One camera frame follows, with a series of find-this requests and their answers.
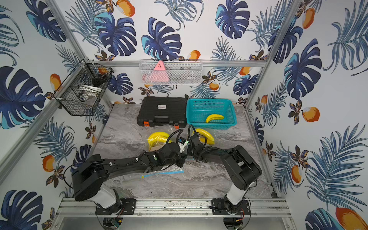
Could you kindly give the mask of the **aluminium front rail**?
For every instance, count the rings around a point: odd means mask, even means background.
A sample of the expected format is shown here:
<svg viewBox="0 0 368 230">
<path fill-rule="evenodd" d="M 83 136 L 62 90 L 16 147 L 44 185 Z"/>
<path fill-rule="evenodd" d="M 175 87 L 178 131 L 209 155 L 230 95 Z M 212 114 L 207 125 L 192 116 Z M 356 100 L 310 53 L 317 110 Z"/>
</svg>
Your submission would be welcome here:
<svg viewBox="0 0 368 230">
<path fill-rule="evenodd" d="M 77 202 L 64 198 L 56 211 L 60 217 L 132 217 L 132 218 L 290 218 L 285 199 L 247 198 L 238 211 L 225 211 L 220 198 L 126 198 L 118 213 L 108 213 L 93 201 Z"/>
</svg>

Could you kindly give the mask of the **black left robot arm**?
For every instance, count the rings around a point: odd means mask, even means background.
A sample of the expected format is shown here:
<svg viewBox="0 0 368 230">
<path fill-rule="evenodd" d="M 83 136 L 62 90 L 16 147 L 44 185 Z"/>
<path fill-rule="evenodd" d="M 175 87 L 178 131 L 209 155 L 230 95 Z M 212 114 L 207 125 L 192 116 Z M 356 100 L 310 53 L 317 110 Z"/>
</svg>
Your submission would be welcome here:
<svg viewBox="0 0 368 230">
<path fill-rule="evenodd" d="M 100 190 L 103 183 L 115 177 L 131 173 L 150 173 L 176 165 L 183 167 L 187 155 L 183 154 L 176 143 L 165 144 L 156 151 L 143 151 L 138 157 L 124 159 L 103 159 L 101 155 L 92 155 L 86 161 L 75 164 L 72 185 L 76 201 L 91 199 Z"/>
</svg>

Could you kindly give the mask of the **yellow banana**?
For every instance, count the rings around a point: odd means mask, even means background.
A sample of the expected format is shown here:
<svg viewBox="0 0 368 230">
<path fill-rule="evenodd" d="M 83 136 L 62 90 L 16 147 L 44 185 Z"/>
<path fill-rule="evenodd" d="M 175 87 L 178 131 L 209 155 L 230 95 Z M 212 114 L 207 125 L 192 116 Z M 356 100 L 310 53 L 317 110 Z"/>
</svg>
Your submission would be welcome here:
<svg viewBox="0 0 368 230">
<path fill-rule="evenodd" d="M 196 132 L 199 134 L 199 139 L 201 143 L 206 145 L 214 145 L 215 144 L 215 138 L 213 135 L 211 135 L 208 131 L 198 128 L 196 129 Z"/>
<path fill-rule="evenodd" d="M 219 114 L 211 114 L 206 118 L 206 123 L 210 123 L 213 120 L 223 120 L 224 116 Z"/>
<path fill-rule="evenodd" d="M 148 142 L 148 145 L 149 145 L 149 150 L 151 150 L 155 146 L 165 144 L 168 141 L 169 136 L 170 135 L 166 132 L 154 132 L 154 133 L 152 133 L 147 139 L 147 142 Z"/>
</svg>

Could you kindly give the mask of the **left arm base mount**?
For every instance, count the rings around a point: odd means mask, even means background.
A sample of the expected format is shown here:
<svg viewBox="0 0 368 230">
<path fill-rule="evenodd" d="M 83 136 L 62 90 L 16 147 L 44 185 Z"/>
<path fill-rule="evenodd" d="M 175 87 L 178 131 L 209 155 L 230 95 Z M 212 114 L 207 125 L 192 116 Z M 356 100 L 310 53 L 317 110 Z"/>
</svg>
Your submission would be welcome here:
<svg viewBox="0 0 368 230">
<path fill-rule="evenodd" d="M 97 215 L 133 215 L 137 200 L 134 198 L 121 198 L 113 206 L 104 209 L 97 205 L 95 214 Z"/>
</svg>

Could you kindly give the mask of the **clear bag with banana peel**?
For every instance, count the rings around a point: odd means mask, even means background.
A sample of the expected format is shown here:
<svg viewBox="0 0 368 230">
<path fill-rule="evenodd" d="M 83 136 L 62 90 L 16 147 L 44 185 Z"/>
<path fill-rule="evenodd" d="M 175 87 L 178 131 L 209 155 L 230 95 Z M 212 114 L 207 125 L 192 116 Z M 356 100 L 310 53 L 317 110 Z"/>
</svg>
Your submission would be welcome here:
<svg viewBox="0 0 368 230">
<path fill-rule="evenodd" d="M 179 173 L 184 173 L 184 170 L 176 165 L 173 165 L 170 167 L 167 166 L 155 172 L 144 173 L 140 176 L 140 178 L 144 179 L 144 178 L 155 176 L 155 175 L 172 175 L 172 174 L 179 174 Z"/>
</svg>

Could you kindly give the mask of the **pink triangular object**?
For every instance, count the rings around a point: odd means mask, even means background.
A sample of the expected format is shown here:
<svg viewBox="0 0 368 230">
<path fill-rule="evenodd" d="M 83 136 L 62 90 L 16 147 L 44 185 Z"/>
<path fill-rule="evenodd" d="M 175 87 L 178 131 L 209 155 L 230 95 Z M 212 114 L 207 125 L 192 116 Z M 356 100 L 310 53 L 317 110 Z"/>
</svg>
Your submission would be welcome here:
<svg viewBox="0 0 368 230">
<path fill-rule="evenodd" d="M 153 71 L 149 73 L 146 81 L 150 83 L 163 83 L 170 81 L 170 77 L 168 76 L 166 67 L 162 60 L 158 61 Z"/>
</svg>

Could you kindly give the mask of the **teal plastic basket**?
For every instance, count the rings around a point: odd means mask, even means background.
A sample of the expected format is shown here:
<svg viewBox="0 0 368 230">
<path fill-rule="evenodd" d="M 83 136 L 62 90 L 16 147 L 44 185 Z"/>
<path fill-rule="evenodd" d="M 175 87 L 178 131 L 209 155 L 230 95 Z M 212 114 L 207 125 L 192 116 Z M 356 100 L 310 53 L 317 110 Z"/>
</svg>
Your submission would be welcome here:
<svg viewBox="0 0 368 230">
<path fill-rule="evenodd" d="M 206 123 L 211 114 L 223 115 L 223 120 Z M 189 99 L 186 106 L 186 120 L 195 128 L 229 129 L 237 125 L 233 103 L 228 99 Z"/>
</svg>

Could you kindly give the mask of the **clear zip-top bag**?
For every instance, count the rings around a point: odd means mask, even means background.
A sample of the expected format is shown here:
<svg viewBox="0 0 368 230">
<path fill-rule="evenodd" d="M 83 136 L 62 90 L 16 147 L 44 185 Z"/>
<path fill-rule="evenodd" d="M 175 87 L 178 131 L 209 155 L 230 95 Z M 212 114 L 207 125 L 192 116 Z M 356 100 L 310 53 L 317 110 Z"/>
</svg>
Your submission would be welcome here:
<svg viewBox="0 0 368 230">
<path fill-rule="evenodd" d="M 193 126 L 190 126 L 187 135 L 188 135 L 187 155 L 192 156 L 196 162 L 202 163 L 203 158 L 202 156 L 199 157 L 200 155 L 199 152 L 205 147 L 213 147 L 215 145 L 216 139 L 214 132 L 210 131 L 209 129 L 194 128 Z M 194 140 L 198 139 L 204 147 L 202 149 L 196 150 L 194 141 L 191 141 L 191 138 L 194 138 Z"/>
</svg>

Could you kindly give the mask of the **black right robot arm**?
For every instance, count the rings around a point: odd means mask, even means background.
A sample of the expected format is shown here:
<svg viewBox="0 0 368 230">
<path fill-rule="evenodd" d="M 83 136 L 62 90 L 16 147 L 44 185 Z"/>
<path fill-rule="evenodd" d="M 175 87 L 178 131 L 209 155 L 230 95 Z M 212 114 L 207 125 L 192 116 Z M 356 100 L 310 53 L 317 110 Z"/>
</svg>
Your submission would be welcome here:
<svg viewBox="0 0 368 230">
<path fill-rule="evenodd" d="M 252 184 L 257 184 L 262 169 L 252 156 L 240 145 L 231 149 L 205 146 L 198 136 L 189 138 L 188 154 L 201 163 L 224 165 L 232 185 L 225 200 L 232 206 L 239 205 Z"/>
</svg>

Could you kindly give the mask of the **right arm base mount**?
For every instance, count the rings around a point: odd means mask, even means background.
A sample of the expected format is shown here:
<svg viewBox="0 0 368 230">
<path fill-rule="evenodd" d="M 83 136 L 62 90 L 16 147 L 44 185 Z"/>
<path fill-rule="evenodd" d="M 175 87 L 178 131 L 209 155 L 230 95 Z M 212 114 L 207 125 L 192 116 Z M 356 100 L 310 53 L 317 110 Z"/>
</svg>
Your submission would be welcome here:
<svg viewBox="0 0 368 230">
<path fill-rule="evenodd" d="M 233 205 L 227 198 L 214 198 L 209 208 L 213 215 L 251 215 L 251 205 L 246 199 Z"/>
</svg>

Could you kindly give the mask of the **black plastic tool case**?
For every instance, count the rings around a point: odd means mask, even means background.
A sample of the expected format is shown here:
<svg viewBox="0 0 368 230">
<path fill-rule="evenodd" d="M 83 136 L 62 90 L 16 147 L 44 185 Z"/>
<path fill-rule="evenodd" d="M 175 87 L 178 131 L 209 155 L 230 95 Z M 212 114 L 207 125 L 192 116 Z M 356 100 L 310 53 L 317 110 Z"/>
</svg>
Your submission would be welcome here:
<svg viewBox="0 0 368 230">
<path fill-rule="evenodd" d="M 145 97 L 137 116 L 137 124 L 141 127 L 171 125 L 184 128 L 188 99 L 183 97 Z"/>
</svg>

